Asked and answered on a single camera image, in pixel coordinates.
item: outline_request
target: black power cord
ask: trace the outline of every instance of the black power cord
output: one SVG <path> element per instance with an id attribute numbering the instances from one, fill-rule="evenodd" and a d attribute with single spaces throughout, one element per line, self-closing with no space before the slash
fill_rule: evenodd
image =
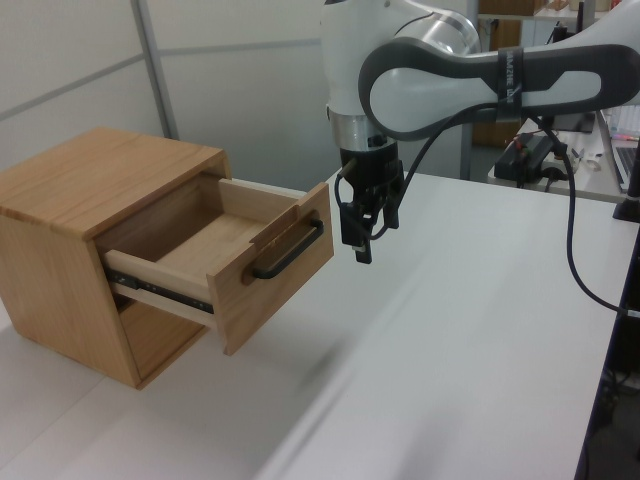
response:
<path id="1" fill-rule="evenodd" d="M 631 372 L 627 372 L 622 380 L 618 380 L 616 372 L 611 368 L 605 367 L 606 374 L 609 376 L 610 381 L 604 381 L 605 385 L 611 387 L 611 391 L 614 395 L 623 395 L 625 397 L 635 397 L 640 394 L 640 389 L 626 385 L 627 381 L 631 378 Z"/>
<path id="2" fill-rule="evenodd" d="M 529 117 L 530 120 L 535 122 L 538 125 L 538 128 L 542 130 L 547 137 L 551 139 L 554 145 L 554 153 L 560 157 L 562 157 L 562 161 L 564 162 L 565 168 L 567 170 L 567 175 L 569 176 L 569 221 L 567 225 L 567 260 L 569 262 L 569 269 L 571 270 L 571 274 L 575 279 L 578 286 L 582 289 L 582 291 L 593 301 L 599 303 L 603 307 L 606 307 L 614 312 L 619 313 L 623 316 L 630 316 L 635 318 L 640 318 L 640 312 L 627 310 L 626 308 L 616 307 L 609 302 L 598 297 L 594 294 L 587 286 L 584 284 L 580 275 L 578 274 L 578 270 L 576 269 L 576 264 L 573 260 L 573 226 L 575 223 L 576 216 L 576 179 L 573 175 L 573 168 L 571 167 L 571 162 L 569 161 L 569 157 L 567 156 L 567 146 L 558 140 L 558 137 L 553 133 L 553 131 L 547 127 L 544 122 L 534 116 Z"/>
<path id="3" fill-rule="evenodd" d="M 544 193 L 549 193 L 549 190 L 551 189 L 551 184 L 553 182 L 557 182 L 558 180 L 563 180 L 566 182 L 569 179 L 569 176 L 566 173 L 564 173 L 562 170 L 556 167 L 545 168 L 542 171 L 542 176 L 543 178 L 549 179 L 547 181 L 547 186 L 544 187 Z"/>

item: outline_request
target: black drawer handle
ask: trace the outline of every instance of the black drawer handle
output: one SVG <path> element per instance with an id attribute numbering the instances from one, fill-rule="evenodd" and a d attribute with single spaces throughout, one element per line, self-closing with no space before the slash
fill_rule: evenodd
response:
<path id="1" fill-rule="evenodd" d="M 291 262 L 304 253 L 313 243 L 322 236 L 324 233 L 324 223 L 322 220 L 312 218 L 309 221 L 309 225 L 315 230 L 311 235 L 307 235 L 298 245 L 291 249 L 291 251 L 284 256 L 278 263 L 271 268 L 258 268 L 254 267 L 252 270 L 253 276 L 260 280 L 270 280 L 279 275 L 285 268 L 287 268 Z"/>

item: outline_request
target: black stand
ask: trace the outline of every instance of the black stand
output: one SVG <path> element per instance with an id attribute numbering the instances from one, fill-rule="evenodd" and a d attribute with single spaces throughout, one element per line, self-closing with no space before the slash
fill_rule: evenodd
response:
<path id="1" fill-rule="evenodd" d="M 636 161 L 633 162 L 627 198 L 616 207 L 613 218 L 627 222 L 640 223 L 640 144 L 636 150 Z"/>

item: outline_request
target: black electronic device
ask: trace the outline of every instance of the black electronic device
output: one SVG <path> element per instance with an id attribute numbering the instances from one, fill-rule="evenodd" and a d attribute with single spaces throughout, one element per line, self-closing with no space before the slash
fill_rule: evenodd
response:
<path id="1" fill-rule="evenodd" d="M 552 148 L 553 142 L 548 137 L 520 134 L 496 162 L 494 174 L 519 186 L 536 182 L 542 178 L 542 162 Z"/>
<path id="2" fill-rule="evenodd" d="M 593 112 L 570 113 L 567 115 L 556 115 L 555 117 L 544 117 L 543 120 L 551 130 L 592 133 L 596 123 L 596 114 Z"/>

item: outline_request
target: drawer front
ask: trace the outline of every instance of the drawer front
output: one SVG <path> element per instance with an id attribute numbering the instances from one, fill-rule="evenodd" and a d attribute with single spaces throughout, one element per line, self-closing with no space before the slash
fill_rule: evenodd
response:
<path id="1" fill-rule="evenodd" d="M 235 353 L 332 256 L 329 189 L 322 184 L 239 249 L 227 265 L 207 274 L 225 353 Z"/>

